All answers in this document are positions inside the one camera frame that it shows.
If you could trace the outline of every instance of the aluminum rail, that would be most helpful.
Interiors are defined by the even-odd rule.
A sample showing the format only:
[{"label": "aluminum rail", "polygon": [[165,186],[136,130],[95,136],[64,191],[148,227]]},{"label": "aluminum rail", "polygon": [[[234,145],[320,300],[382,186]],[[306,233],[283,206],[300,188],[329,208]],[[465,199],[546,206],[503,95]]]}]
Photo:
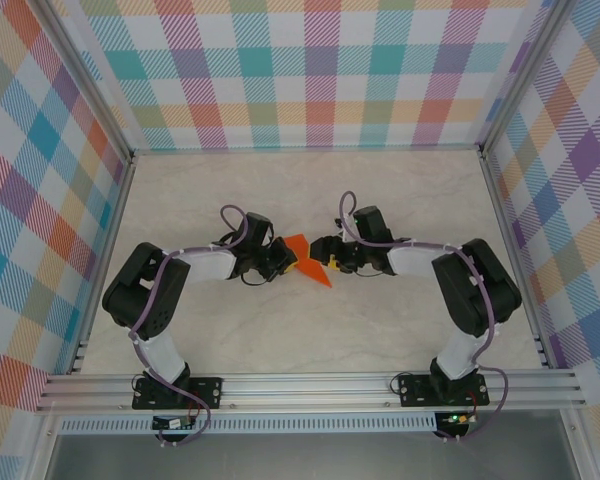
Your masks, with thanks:
[{"label": "aluminum rail", "polygon": [[[458,407],[402,408],[388,382],[395,373],[227,374],[220,408],[214,414],[451,411]],[[506,410],[573,409],[586,402],[571,370],[508,371],[510,389]],[[138,414],[131,409],[133,375],[51,376],[40,402],[43,414]],[[485,373],[495,409],[502,398],[503,381]],[[160,413],[183,413],[185,410]]]}]

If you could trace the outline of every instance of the metal frame edge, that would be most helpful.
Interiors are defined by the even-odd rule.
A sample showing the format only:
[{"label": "metal frame edge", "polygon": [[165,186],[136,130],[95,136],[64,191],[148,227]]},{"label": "metal frame edge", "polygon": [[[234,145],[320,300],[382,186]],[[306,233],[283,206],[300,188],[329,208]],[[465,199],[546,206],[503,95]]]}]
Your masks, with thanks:
[{"label": "metal frame edge", "polygon": [[[217,415],[234,413],[449,411],[457,407],[400,407],[389,391],[394,372],[329,374],[214,374],[224,379]],[[575,373],[568,369],[508,370],[510,398],[506,409],[583,408],[586,401]],[[131,414],[133,375],[55,375],[38,403],[41,415]],[[495,409],[504,383],[485,372]]]},{"label": "metal frame edge", "polygon": [[209,154],[231,154],[231,153],[304,153],[304,152],[426,152],[426,151],[449,151],[449,150],[476,150],[477,146],[472,143],[448,143],[442,145],[404,145],[404,146],[388,146],[388,147],[307,147],[299,146],[283,146],[270,148],[229,148],[225,149],[205,149],[200,148],[180,148],[177,150],[147,150],[137,149],[136,157],[158,157],[158,156],[175,156],[175,155],[209,155]]},{"label": "metal frame edge", "polygon": [[47,478],[51,458],[55,450],[62,419],[54,415],[36,417],[39,419],[35,440],[30,447],[26,463],[19,472],[20,480],[42,480]]},{"label": "metal frame edge", "polygon": [[78,330],[78,336],[74,339],[75,345],[72,345],[71,355],[67,357],[66,364],[63,366],[62,371],[71,373],[73,364],[76,360],[76,355],[83,344],[91,334],[91,328],[95,320],[96,311],[98,309],[98,303],[100,301],[100,293],[104,288],[104,283],[107,277],[107,270],[109,269],[109,262],[111,261],[111,255],[113,254],[113,247],[116,243],[118,231],[120,230],[120,224],[122,223],[122,216],[124,209],[129,198],[129,192],[131,191],[131,183],[135,174],[135,164],[129,163],[124,166],[122,182],[120,183],[120,192],[118,193],[118,200],[111,216],[111,224],[107,231],[107,235],[102,248],[102,253],[98,259],[98,262],[94,268],[96,272],[91,292],[89,293],[89,299],[87,300],[87,306],[85,308],[84,315],[80,322],[80,328]]},{"label": "metal frame edge", "polygon": [[556,0],[547,18],[540,28],[538,38],[531,46],[529,56],[518,72],[509,93],[504,99],[500,110],[491,124],[491,128],[485,136],[482,148],[489,153],[495,147],[500,137],[504,134],[509,122],[518,109],[524,94],[533,83],[540,71],[551,47],[553,46],[562,27],[569,19],[578,0]]},{"label": "metal frame edge", "polygon": [[49,3],[49,0],[27,0],[27,4],[48,35],[58,55],[60,55],[62,63],[71,74],[73,81],[91,107],[96,119],[102,125],[116,152],[129,163],[133,149],[125,139],[120,125],[111,113],[111,109],[96,86],[95,80],[65,30],[55,8]]},{"label": "metal frame edge", "polygon": [[515,63],[520,48],[524,44],[526,36],[538,16],[540,8],[542,8],[542,2],[543,0],[528,0],[526,6],[522,7],[522,14],[509,38],[507,47],[500,60],[500,66],[493,74],[491,82],[485,90],[482,107],[471,124],[471,128],[466,137],[467,141],[474,144],[479,142],[482,127],[486,123],[489,112],[498,98],[498,93],[507,80],[507,74],[509,73],[511,66]]},{"label": "metal frame edge", "polygon": [[566,448],[571,450],[576,470],[583,479],[600,480],[600,466],[586,429],[585,412],[563,409],[560,410],[560,416],[566,435]]},{"label": "metal frame edge", "polygon": [[540,342],[544,347],[544,353],[549,366],[551,368],[555,368],[557,367],[556,357],[553,351],[551,350],[551,344],[549,343],[549,334],[546,328],[544,328],[544,326],[542,325],[542,322],[540,321],[540,312],[538,310],[538,306],[533,300],[531,288],[529,286],[529,282],[527,281],[527,277],[524,273],[522,259],[520,258],[520,251],[514,244],[513,239],[515,238],[515,235],[513,233],[511,225],[507,221],[507,216],[504,210],[504,200],[500,195],[500,190],[498,189],[496,179],[493,176],[493,172],[489,167],[489,163],[485,159],[484,155],[481,153],[478,153],[478,158],[480,160],[480,167],[482,168],[482,173],[484,175],[485,183],[487,185],[487,190],[489,191],[489,196],[491,197],[491,203],[493,204],[493,210],[496,214],[498,226],[500,227],[500,233],[502,234],[505,248],[507,249],[507,253],[509,254],[511,268],[513,269],[513,274],[516,277],[518,287],[520,288],[520,293],[522,294],[522,303],[527,313],[527,319],[529,320],[531,330],[535,335],[538,335],[538,337],[540,337]]}]

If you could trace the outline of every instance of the perforated metal strip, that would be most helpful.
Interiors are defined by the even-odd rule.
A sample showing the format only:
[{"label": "perforated metal strip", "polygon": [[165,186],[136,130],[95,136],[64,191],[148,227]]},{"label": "perforated metal strip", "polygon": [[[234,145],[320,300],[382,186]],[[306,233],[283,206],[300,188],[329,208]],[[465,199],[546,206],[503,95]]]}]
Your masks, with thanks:
[{"label": "perforated metal strip", "polygon": [[[151,434],[149,415],[75,415],[62,421],[60,435]],[[432,432],[434,413],[231,414],[215,415],[206,433]]]}]

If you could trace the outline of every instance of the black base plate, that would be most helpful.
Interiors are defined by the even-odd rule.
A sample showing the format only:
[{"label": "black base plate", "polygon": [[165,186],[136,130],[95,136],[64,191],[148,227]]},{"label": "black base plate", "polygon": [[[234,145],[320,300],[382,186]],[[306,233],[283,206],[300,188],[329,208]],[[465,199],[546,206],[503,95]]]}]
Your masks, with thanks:
[{"label": "black base plate", "polygon": [[[131,402],[133,410],[185,410],[191,405],[190,399],[175,393],[153,378],[139,378],[135,382],[134,390]],[[191,377],[187,391],[200,397],[211,410],[218,409],[222,398],[222,378]]]},{"label": "black base plate", "polygon": [[[484,386],[484,393],[480,392],[480,387]],[[441,402],[438,394],[431,386],[429,375],[400,375],[398,377],[398,388],[400,393],[400,405],[402,407],[439,407],[439,406],[458,406],[473,407],[473,399],[468,392],[472,392],[478,406],[489,405],[489,392],[486,390],[486,384],[483,375],[472,375],[467,383],[466,391],[458,397],[449,399],[447,402]]]}]

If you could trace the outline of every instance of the wire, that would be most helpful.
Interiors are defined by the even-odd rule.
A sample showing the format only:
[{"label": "wire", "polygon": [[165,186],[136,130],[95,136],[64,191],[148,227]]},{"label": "wire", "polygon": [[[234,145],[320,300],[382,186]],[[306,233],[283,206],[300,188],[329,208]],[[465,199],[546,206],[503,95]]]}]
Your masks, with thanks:
[{"label": "wire", "polygon": [[478,418],[478,416],[476,415],[478,413],[478,399],[471,390],[467,390],[467,393],[471,397],[471,400],[473,400],[473,412],[471,412],[471,416]]},{"label": "wire", "polygon": [[353,201],[353,206],[351,207],[351,210],[349,211],[348,215],[351,215],[355,211],[356,205],[358,204],[358,200],[356,198],[355,193],[353,193],[351,190],[347,190],[346,192],[344,192],[342,194],[342,197],[340,197],[338,213],[340,214],[340,221],[342,222],[342,228],[347,232],[347,234],[351,238],[353,238],[353,240],[357,241],[361,245],[365,245],[367,247],[374,247],[374,248],[390,248],[390,247],[414,248],[415,247],[415,248],[424,248],[427,250],[441,250],[443,252],[455,253],[467,265],[467,268],[469,268],[471,275],[476,280],[478,290],[480,290],[480,295],[482,295],[482,300],[484,301],[484,305],[487,310],[487,320],[489,322],[489,330],[487,333],[487,340],[473,355],[473,357],[471,358],[471,362],[476,364],[478,366],[478,368],[481,370],[499,373],[502,376],[502,380],[504,382],[504,389],[502,391],[502,398],[500,399],[500,403],[494,410],[493,415],[491,415],[489,417],[489,419],[480,428],[478,428],[477,430],[474,430],[473,432],[469,432],[467,435],[464,436],[465,439],[475,437],[480,432],[484,431],[485,428],[487,427],[487,425],[490,425],[493,422],[493,420],[498,417],[498,415],[502,411],[502,408],[504,407],[504,404],[507,400],[507,396],[509,395],[509,379],[507,377],[507,374],[504,372],[504,370],[502,370],[500,368],[496,368],[496,367],[485,367],[478,363],[478,358],[480,357],[480,355],[482,355],[484,353],[484,351],[487,350],[487,348],[489,348],[489,346],[493,342],[493,337],[495,336],[495,328],[496,328],[495,327],[496,320],[495,320],[495,315],[493,313],[493,305],[491,303],[491,298],[489,297],[489,292],[487,291],[487,287],[485,286],[480,273],[476,269],[476,267],[473,264],[473,262],[471,261],[471,259],[462,250],[460,250],[459,248],[456,248],[452,245],[441,245],[438,243],[417,242],[414,239],[408,240],[406,242],[373,243],[373,242],[368,242],[368,241],[360,238],[359,235],[355,234],[353,232],[353,230],[351,230],[351,228],[349,227],[349,225],[347,225],[347,222],[346,222],[346,218],[344,215],[344,202],[347,199],[347,197],[351,197],[351,199]]},{"label": "wire", "polygon": [[[227,217],[224,214],[223,210],[220,210],[220,218],[222,218],[222,221],[224,222],[224,224],[229,227],[229,229],[231,230],[231,232],[235,232],[236,230],[238,230],[236,227],[234,227],[231,222],[229,222],[229,220],[227,220]],[[271,230],[271,242],[273,242],[273,239],[275,238],[276,234],[273,231],[273,224],[269,225],[269,230]],[[231,236],[231,232],[226,234],[224,237],[222,237],[220,239],[220,242],[224,242],[226,239],[228,239]]]},{"label": "wire", "polygon": [[240,236],[235,241],[233,241],[227,245],[212,245],[209,247],[189,247],[189,248],[184,248],[181,250],[175,250],[175,251],[169,253],[168,255],[166,255],[162,259],[162,262],[160,263],[160,266],[158,267],[158,272],[156,273],[155,279],[153,281],[153,285],[151,286],[151,290],[149,292],[149,298],[147,299],[147,303],[144,306],[142,313],[138,317],[138,320],[133,325],[133,327],[131,327],[131,330],[129,331],[129,338],[133,342],[133,348],[136,352],[136,355],[138,356],[138,358],[140,359],[142,364],[145,366],[147,373],[149,375],[151,375],[155,380],[157,380],[158,382],[163,384],[165,387],[194,401],[200,407],[204,408],[205,411],[207,412],[207,418],[204,422],[204,425],[202,425],[202,427],[198,431],[187,435],[183,440],[181,440],[179,442],[167,442],[162,436],[162,430],[158,431],[158,438],[162,442],[161,445],[163,447],[164,446],[178,447],[180,445],[185,445],[185,444],[192,442],[193,440],[199,438],[200,435],[202,435],[202,433],[207,428],[209,428],[209,426],[211,425],[211,409],[209,408],[209,405],[207,405],[206,402],[204,400],[202,400],[200,397],[198,397],[197,395],[193,395],[185,390],[182,390],[181,388],[178,388],[175,385],[172,385],[170,382],[165,380],[158,372],[156,372],[155,370],[153,370],[151,368],[151,365],[149,364],[149,360],[148,360],[147,356],[140,348],[140,345],[139,345],[140,336],[138,335],[138,330],[142,327],[144,322],[147,320],[147,317],[149,316],[149,312],[151,311],[151,308],[153,307],[153,303],[155,302],[155,299],[156,299],[156,295],[158,294],[158,285],[160,285],[160,281],[162,280],[162,275],[164,274],[164,270],[167,267],[167,264],[169,263],[169,261],[171,261],[171,259],[179,257],[180,255],[189,254],[189,253],[206,253],[206,252],[212,252],[212,251],[217,251],[217,250],[229,250],[229,249],[235,247],[236,245],[238,245],[240,242],[242,242],[242,240],[244,240],[244,238],[247,236],[247,215],[244,213],[244,211],[242,211],[242,209],[240,207],[237,207],[235,205],[223,206],[220,209],[220,217],[232,229],[234,229],[234,227],[229,223],[229,221],[227,220],[227,218],[225,216],[225,212],[229,209],[237,211],[240,214],[240,216],[242,217],[242,225],[244,225],[244,227],[242,228],[242,232],[240,233]]},{"label": "wire", "polygon": [[267,283],[268,280],[265,280],[264,282],[260,282],[260,283],[251,283],[251,282],[247,282],[244,279],[244,273],[242,275],[240,275],[240,280],[242,280],[242,283],[244,283],[245,285],[249,285],[250,287],[259,287],[261,285],[264,285],[265,283]]},{"label": "wire", "polygon": [[374,275],[362,275],[362,274],[361,274],[361,273],[359,273],[358,271],[355,271],[354,273],[355,273],[356,275],[358,275],[359,277],[362,277],[362,278],[373,278],[373,277],[379,277],[380,275],[382,275],[382,273],[383,273],[383,272],[376,273],[376,274],[374,274]]},{"label": "wire", "polygon": [[189,404],[189,411],[187,412],[187,421],[189,422],[189,425],[193,425],[193,422],[195,422],[198,419],[198,415],[200,415],[200,404],[198,404],[198,411],[196,412],[196,415],[193,417],[193,419],[191,418],[191,410],[193,410],[193,405],[194,403],[191,402]]},{"label": "wire", "polygon": [[142,374],[139,373],[137,375],[134,375],[133,378],[131,379],[131,390],[133,390],[134,392],[137,392],[138,390],[136,390],[136,379],[138,377],[142,377]]},{"label": "wire", "polygon": [[394,388],[393,388],[393,381],[398,378],[400,375],[413,375],[413,373],[411,372],[400,372],[400,373],[396,373],[393,378],[391,380],[389,380],[389,390],[391,390],[391,392],[394,395],[398,395],[400,396],[400,392],[397,392]]}]

